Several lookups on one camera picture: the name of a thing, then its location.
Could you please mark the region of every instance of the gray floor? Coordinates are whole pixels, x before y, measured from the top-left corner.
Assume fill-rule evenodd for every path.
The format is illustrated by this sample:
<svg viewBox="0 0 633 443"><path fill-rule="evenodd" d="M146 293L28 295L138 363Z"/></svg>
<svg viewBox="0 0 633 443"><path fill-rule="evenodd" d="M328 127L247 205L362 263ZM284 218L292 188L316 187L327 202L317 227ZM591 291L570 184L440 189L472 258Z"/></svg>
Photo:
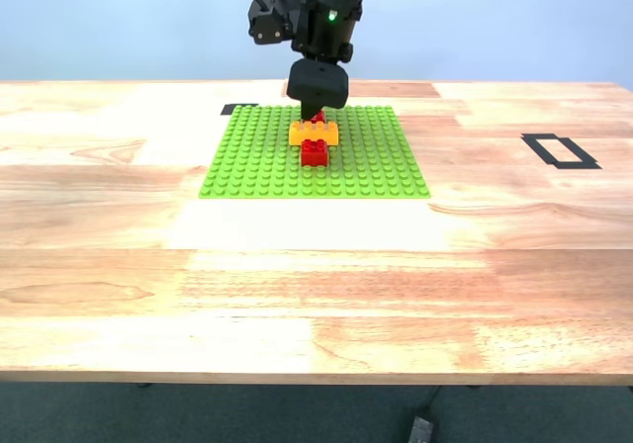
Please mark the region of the gray floor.
<svg viewBox="0 0 633 443"><path fill-rule="evenodd" d="M1 443L404 443L427 387L0 383ZM626 388L446 387L440 443L631 443Z"/></svg>

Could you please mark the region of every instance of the yellow lego brick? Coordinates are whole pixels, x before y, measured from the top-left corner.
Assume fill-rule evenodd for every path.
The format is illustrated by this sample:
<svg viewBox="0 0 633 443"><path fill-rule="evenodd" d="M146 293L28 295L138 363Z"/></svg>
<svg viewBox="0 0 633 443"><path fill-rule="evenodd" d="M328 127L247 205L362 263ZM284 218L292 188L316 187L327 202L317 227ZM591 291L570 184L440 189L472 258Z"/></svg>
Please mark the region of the yellow lego brick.
<svg viewBox="0 0 633 443"><path fill-rule="evenodd" d="M299 146L305 139L317 141L322 139L328 146L338 145L338 124L336 122L292 122L288 141L292 146Z"/></svg>

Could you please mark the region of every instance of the wooden tabletop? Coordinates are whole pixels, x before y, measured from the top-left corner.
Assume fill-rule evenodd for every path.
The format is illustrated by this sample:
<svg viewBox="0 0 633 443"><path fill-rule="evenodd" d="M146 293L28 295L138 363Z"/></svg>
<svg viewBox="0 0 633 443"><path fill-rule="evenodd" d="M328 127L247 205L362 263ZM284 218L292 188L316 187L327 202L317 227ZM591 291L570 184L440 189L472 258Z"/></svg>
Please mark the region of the wooden tabletop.
<svg viewBox="0 0 633 443"><path fill-rule="evenodd" d="M0 380L633 385L631 92L354 81L430 200L197 199L284 85L0 84Z"/></svg>

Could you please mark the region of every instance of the red lego brick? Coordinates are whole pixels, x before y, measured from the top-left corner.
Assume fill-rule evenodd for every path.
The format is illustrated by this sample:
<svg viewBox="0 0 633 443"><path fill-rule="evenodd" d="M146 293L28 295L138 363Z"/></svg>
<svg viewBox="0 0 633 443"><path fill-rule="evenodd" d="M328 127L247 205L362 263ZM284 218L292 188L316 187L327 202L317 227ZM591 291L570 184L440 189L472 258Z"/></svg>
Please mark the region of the red lego brick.
<svg viewBox="0 0 633 443"><path fill-rule="evenodd" d="M305 139L301 143L302 166L327 166L327 143L322 139Z"/></svg>
<svg viewBox="0 0 633 443"><path fill-rule="evenodd" d="M326 123L325 121L325 112L323 110L319 111L312 119L311 122L313 124L315 124L316 122L323 122L324 124Z"/></svg>

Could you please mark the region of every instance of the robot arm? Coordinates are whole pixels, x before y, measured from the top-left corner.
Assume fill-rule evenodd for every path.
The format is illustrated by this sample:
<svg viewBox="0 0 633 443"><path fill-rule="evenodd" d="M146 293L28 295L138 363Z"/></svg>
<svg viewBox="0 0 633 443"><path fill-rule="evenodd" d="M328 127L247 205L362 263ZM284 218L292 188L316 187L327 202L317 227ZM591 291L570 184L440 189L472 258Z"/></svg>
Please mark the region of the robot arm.
<svg viewBox="0 0 633 443"><path fill-rule="evenodd" d="M248 33L256 44L291 41L303 58L288 79L288 96L301 101L302 119L322 107L342 108L347 102L348 77L338 62L353 55L350 40L360 21L363 0L253 0Z"/></svg>

